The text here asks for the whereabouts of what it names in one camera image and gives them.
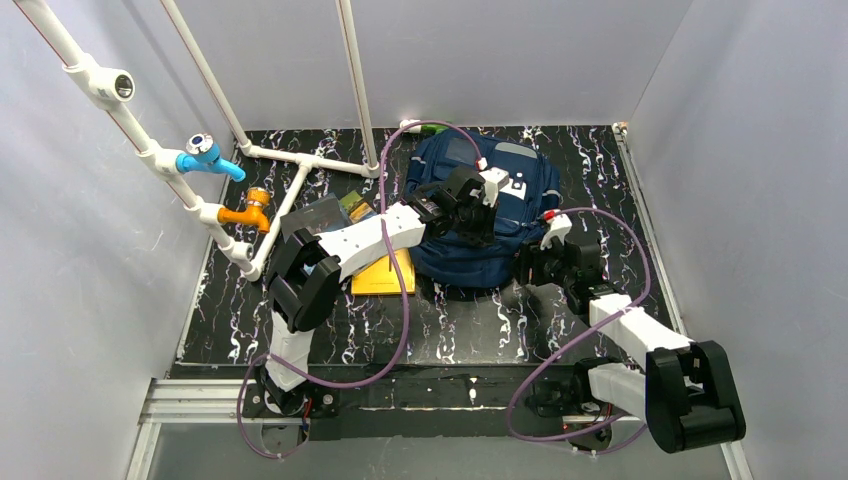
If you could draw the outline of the navy blue backpack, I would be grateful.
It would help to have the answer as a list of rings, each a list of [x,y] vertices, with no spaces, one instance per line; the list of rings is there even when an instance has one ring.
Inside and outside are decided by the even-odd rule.
[[[419,144],[410,157],[405,191],[445,181],[457,167],[473,168],[476,150],[490,167],[509,174],[508,185],[498,194],[493,221],[482,229],[492,242],[474,246],[450,231],[411,248],[409,255],[416,272],[435,282],[488,289],[511,280],[511,264],[522,243],[543,237],[545,229],[538,218],[560,205],[561,176],[545,155],[528,146],[475,132],[464,137],[448,129]]]

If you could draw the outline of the dark blue hardcover book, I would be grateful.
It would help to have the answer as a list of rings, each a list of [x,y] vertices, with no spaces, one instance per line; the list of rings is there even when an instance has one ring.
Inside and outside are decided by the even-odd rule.
[[[295,231],[305,228],[316,235],[340,230],[351,224],[350,217],[338,197],[330,193],[284,215],[280,223],[280,232],[283,238],[288,238]]]

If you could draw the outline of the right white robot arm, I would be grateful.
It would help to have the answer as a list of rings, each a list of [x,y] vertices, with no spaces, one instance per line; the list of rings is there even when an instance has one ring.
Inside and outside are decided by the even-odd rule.
[[[527,406],[552,415],[586,403],[613,405],[642,420],[667,453],[746,436],[725,349],[671,330],[617,291],[601,273],[598,243],[573,243],[561,235],[526,241],[513,272],[522,284],[565,290],[569,309],[636,362],[630,367],[609,357],[580,360],[567,382],[534,389]]]

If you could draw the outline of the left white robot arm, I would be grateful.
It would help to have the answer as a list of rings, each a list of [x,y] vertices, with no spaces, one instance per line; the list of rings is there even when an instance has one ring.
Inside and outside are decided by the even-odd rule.
[[[493,244],[498,194],[508,182],[500,168],[460,166],[367,220],[317,235],[301,228],[279,241],[265,278],[273,331],[255,371],[259,398],[289,413],[294,390],[307,380],[314,331],[334,311],[347,278],[450,231],[475,247]]]

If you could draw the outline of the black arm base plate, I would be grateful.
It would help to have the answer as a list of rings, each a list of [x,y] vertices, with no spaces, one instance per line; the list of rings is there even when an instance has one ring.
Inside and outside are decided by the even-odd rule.
[[[402,364],[359,388],[305,382],[290,392],[272,385],[264,368],[249,377],[241,401],[247,420],[299,426],[313,441],[405,437],[505,437],[512,430],[533,437],[571,433],[614,419],[625,410],[574,389],[575,369],[556,364],[511,398],[533,365],[436,366]]]

